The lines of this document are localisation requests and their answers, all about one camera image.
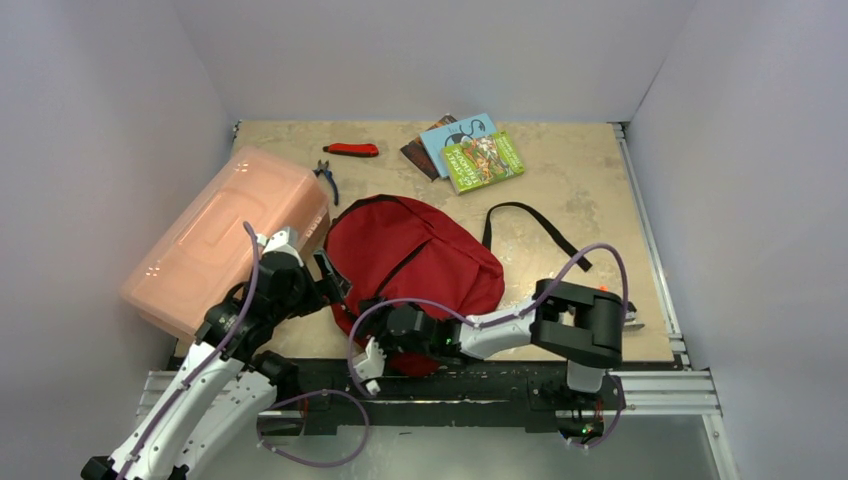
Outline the red student backpack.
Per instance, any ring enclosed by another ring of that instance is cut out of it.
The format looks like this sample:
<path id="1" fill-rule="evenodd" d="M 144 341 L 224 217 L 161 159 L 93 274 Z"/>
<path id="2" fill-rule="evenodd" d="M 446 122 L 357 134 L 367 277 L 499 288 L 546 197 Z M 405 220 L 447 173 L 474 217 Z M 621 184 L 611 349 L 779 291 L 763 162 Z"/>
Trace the red student backpack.
<path id="1" fill-rule="evenodd" d="M 417 298 L 463 316 L 490 313 L 505 291 L 504 270 L 493 255 L 491 225 L 481 240 L 434 206 L 408 197 L 375 195 L 355 201 L 331 224 L 324 249 L 352 284 L 334 305 L 347 334 L 369 307 L 385 300 Z M 401 354 L 387 370 L 421 377 L 440 366 L 416 354 Z"/>

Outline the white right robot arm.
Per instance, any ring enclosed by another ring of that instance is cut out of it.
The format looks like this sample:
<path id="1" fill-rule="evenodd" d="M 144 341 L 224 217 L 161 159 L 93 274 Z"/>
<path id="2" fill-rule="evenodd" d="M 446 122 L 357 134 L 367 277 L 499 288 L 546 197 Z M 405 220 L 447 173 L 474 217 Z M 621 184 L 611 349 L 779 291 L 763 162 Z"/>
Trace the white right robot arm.
<path id="1" fill-rule="evenodd" d="M 348 355 L 348 368 L 362 392 L 374 397 L 389 361 L 401 354 L 464 365 L 532 345 L 565 359 L 561 392 L 569 404 L 584 407 L 623 362 L 628 311 L 625 296 L 554 279 L 538 281 L 528 300 L 479 315 L 424 299 L 385 300 L 354 322 L 349 339 L 363 333 L 366 342 L 362 353 Z"/>

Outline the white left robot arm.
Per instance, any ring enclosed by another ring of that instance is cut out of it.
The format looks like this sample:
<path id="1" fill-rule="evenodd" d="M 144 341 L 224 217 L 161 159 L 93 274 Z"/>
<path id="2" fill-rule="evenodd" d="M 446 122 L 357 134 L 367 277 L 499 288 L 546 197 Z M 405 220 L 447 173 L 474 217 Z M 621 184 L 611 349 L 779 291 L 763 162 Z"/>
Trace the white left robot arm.
<path id="1" fill-rule="evenodd" d="M 350 282 L 327 253 L 315 279 L 297 252 L 266 245 L 253 253 L 244 294 L 229 291 L 206 316 L 199 338 L 164 393 L 111 454 L 93 456 L 84 479 L 196 479 L 233 435 L 270 408 L 303 408 L 312 393 L 300 368 L 260 351 L 276 326 L 343 300 Z"/>

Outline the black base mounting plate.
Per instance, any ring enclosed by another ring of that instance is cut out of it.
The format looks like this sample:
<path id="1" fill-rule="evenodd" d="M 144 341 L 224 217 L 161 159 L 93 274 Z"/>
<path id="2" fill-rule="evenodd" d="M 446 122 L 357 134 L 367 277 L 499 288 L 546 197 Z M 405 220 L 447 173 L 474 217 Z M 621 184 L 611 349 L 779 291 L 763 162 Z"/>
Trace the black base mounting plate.
<path id="1" fill-rule="evenodd" d="M 578 441 L 603 435 L 613 416 L 629 404 L 621 378 L 607 375 L 601 390 L 567 389 L 562 363 L 484 362 L 443 369 L 426 377 L 392 375 L 379 393 L 363 397 L 339 359 L 265 360 L 271 377 L 246 371 L 212 402 L 277 421 L 273 435 L 334 435 L 342 426 L 521 428 L 560 432 Z"/>

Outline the pink translucent plastic storage box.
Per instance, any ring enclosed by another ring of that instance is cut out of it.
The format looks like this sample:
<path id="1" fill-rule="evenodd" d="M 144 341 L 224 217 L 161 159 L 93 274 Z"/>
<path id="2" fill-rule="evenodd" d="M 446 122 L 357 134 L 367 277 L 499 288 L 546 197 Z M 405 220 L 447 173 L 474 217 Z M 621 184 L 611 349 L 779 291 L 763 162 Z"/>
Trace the pink translucent plastic storage box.
<path id="1" fill-rule="evenodd" d="M 331 200 L 313 171 L 256 147 L 243 147 L 166 231 L 121 288 L 150 323 L 192 339 L 206 312 L 249 275 L 251 241 L 285 227 L 310 254 L 330 224 Z"/>

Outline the red utility knife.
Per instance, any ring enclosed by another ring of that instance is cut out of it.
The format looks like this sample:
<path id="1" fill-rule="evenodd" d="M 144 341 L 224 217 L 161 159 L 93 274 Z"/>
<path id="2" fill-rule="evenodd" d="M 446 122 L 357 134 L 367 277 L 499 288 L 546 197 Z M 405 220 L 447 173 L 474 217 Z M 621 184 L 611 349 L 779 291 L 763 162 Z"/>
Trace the red utility knife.
<path id="1" fill-rule="evenodd" d="M 372 143 L 350 144 L 350 143 L 332 143 L 322 147 L 322 151 L 342 156 L 358 157 L 358 158 L 373 158 L 380 154 L 379 148 Z"/>

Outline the dark brown book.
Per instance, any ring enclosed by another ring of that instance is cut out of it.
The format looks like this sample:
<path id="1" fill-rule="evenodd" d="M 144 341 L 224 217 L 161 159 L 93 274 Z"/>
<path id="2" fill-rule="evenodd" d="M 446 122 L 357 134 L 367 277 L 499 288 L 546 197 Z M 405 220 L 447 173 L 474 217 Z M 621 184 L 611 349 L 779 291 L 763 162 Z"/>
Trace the dark brown book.
<path id="1" fill-rule="evenodd" d="M 434 130 L 450 123 L 456 122 L 457 119 L 450 113 L 443 115 L 437 122 L 432 124 L 427 131 Z M 412 141 L 400 148 L 402 155 L 420 172 L 422 172 L 430 181 L 436 180 L 439 175 L 434 162 L 431 160 L 426 148 L 423 145 L 421 136 L 416 137 Z"/>

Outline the green illustrated book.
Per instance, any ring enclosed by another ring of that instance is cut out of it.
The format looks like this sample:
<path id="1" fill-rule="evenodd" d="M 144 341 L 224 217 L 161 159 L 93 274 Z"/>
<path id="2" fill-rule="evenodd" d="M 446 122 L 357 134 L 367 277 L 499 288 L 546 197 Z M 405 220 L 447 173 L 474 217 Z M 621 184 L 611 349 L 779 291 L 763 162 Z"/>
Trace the green illustrated book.
<path id="1" fill-rule="evenodd" d="M 521 176 L 526 168 L 512 138 L 498 131 L 478 138 L 466 138 L 441 152 L 450 182 L 457 195 Z"/>

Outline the light blue book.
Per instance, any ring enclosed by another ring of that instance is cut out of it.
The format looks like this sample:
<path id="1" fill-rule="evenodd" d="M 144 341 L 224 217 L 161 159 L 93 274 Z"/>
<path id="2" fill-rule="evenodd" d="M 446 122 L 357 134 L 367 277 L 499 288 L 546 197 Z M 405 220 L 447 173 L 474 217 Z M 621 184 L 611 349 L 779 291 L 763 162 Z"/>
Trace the light blue book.
<path id="1" fill-rule="evenodd" d="M 483 113 L 427 130 L 420 134 L 420 139 L 439 177 L 445 179 L 449 176 L 447 164 L 442 159 L 442 151 L 446 147 L 461 143 L 466 138 L 479 138 L 496 131 L 494 121 Z"/>

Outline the blue handled pliers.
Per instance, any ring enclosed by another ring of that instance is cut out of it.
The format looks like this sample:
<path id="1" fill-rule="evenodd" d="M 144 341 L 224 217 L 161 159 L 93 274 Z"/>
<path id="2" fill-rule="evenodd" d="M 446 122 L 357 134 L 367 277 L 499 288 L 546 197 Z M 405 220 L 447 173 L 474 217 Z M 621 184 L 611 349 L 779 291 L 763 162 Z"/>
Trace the blue handled pliers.
<path id="1" fill-rule="evenodd" d="M 331 191 L 332 191 L 333 205 L 338 206 L 339 200 L 340 200 L 339 190 L 338 190 L 338 186 L 336 184 L 336 181 L 334 179 L 333 172 L 330 169 L 329 161 L 328 160 L 318 160 L 316 167 L 313 169 L 313 174 L 316 178 L 324 177 L 326 179 L 326 181 L 330 185 L 330 188 L 331 188 Z"/>

